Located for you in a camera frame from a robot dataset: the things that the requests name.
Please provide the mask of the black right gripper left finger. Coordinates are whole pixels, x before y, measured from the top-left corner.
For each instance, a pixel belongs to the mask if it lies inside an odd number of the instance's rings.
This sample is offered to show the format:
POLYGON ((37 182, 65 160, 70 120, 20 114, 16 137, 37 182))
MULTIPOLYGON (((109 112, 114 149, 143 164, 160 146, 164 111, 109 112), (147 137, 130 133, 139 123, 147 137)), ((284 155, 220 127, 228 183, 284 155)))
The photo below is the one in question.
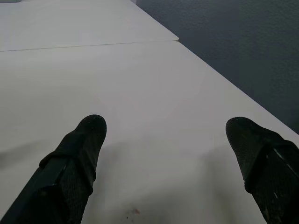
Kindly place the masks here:
POLYGON ((93 193, 107 133, 100 115, 85 117, 39 163, 1 219, 2 224, 79 224, 93 193))

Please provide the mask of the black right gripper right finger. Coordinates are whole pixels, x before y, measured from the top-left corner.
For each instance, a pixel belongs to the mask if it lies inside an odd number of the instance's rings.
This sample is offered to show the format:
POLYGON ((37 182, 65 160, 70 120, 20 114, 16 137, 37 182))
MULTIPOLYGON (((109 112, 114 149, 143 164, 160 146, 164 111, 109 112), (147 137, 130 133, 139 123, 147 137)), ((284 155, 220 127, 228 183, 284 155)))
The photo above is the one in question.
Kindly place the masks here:
POLYGON ((245 117, 226 123, 245 190, 269 224, 299 222, 299 149, 278 133, 245 117))

